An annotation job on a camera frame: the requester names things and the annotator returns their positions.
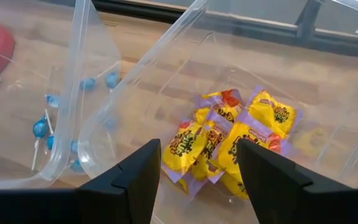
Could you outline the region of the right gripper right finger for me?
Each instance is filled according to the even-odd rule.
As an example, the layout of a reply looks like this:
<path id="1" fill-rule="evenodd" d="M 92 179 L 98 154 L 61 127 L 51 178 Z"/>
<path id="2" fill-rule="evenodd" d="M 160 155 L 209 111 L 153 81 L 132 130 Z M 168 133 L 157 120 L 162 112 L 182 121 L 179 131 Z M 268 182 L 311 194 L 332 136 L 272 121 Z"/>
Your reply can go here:
<path id="1" fill-rule="evenodd" d="M 321 224 L 305 187 L 319 174 L 243 139 L 237 143 L 242 181 L 260 224 Z"/>

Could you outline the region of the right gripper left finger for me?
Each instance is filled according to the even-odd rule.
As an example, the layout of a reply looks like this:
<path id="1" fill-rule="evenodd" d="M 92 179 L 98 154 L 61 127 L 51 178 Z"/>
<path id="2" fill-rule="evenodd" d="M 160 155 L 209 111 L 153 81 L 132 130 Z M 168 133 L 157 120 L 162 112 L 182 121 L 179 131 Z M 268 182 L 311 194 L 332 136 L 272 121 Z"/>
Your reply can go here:
<path id="1" fill-rule="evenodd" d="M 82 224 L 150 224 L 160 180 L 161 144 L 152 139 L 78 189 Z"/>

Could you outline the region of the yellow sour candy packet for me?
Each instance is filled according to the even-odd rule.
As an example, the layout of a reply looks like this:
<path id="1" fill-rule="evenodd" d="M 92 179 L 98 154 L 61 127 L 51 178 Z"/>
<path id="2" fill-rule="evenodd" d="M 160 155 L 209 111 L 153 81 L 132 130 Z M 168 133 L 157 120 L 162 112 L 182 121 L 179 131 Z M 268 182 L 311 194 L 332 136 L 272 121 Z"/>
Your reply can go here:
<path id="1" fill-rule="evenodd" d="M 218 147 L 231 130 L 232 124 L 223 116 L 210 110 L 204 121 L 207 141 L 198 158 L 198 170 L 202 178 L 215 184 L 224 174 L 223 168 L 216 161 Z"/>
<path id="2" fill-rule="evenodd" d="M 277 101 L 261 86 L 257 86 L 249 97 L 248 113 L 282 139 L 288 139 L 296 129 L 303 111 L 300 108 Z"/>
<path id="3" fill-rule="evenodd" d="M 284 154 L 288 142 L 269 128 L 259 124 L 235 122 L 228 136 L 218 148 L 216 162 L 224 171 L 219 181 L 236 197 L 247 200 L 249 198 L 242 181 L 239 169 L 237 142 L 246 139 L 278 154 Z"/>
<path id="4" fill-rule="evenodd" d="M 207 142 L 202 124 L 184 120 L 177 133 L 162 152 L 162 169 L 170 180 L 176 183 L 194 164 Z"/>
<path id="5" fill-rule="evenodd" d="M 239 90 L 231 89 L 200 95 L 196 99 L 195 121 L 202 123 L 213 110 L 230 123 L 242 112 L 244 105 Z"/>

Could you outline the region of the clear plastic bin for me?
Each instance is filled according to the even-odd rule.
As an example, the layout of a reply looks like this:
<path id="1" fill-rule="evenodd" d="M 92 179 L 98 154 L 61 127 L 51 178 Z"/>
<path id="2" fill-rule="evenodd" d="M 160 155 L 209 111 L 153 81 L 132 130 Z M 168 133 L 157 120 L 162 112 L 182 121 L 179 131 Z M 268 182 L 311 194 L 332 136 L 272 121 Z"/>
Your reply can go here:
<path id="1" fill-rule="evenodd" d="M 119 73 L 120 53 L 99 18 L 92 0 L 0 0 L 0 24 L 15 40 L 14 53 L 0 73 L 0 189 L 44 188 L 70 169 L 79 152 L 85 119 L 112 89 L 104 78 Z M 84 78 L 95 78 L 92 91 L 80 89 Z M 59 108 L 45 95 L 58 95 Z M 35 170 L 31 170 L 36 121 L 52 122 L 53 147 L 40 139 Z"/>
<path id="2" fill-rule="evenodd" d="M 358 57 L 218 32 L 201 25 L 207 16 L 283 25 L 304 37 L 314 30 L 358 37 L 358 0 L 195 0 L 85 119 L 78 148 L 85 172 L 93 179 L 159 139 L 150 224 L 260 224 L 250 197 L 201 177 L 200 155 L 174 183 L 162 152 L 181 122 L 195 121 L 200 95 L 237 89 L 244 109 L 231 129 L 263 125 L 246 108 L 261 86 L 303 111 L 279 155 L 319 174 L 305 190 L 321 224 L 358 224 Z"/>

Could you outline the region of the black aluminium table frame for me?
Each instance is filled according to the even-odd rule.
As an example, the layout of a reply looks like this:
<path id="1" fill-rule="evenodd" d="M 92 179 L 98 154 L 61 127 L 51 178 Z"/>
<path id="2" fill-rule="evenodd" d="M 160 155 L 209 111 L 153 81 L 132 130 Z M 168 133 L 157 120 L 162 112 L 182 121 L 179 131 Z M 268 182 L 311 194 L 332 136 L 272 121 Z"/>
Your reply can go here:
<path id="1" fill-rule="evenodd" d="M 174 7 L 125 0 L 92 0 L 92 2 L 101 12 L 167 24 L 173 24 L 185 12 L 183 9 Z M 249 19 L 233 19 L 227 16 L 207 16 L 206 21 L 201 25 L 207 29 L 216 25 L 218 32 L 251 39 L 358 57 L 358 37 L 347 37 L 344 34 L 330 34 L 326 31 L 314 30 L 309 36 L 304 37 L 297 34 L 296 28 L 273 25 L 268 22 L 253 22 Z"/>

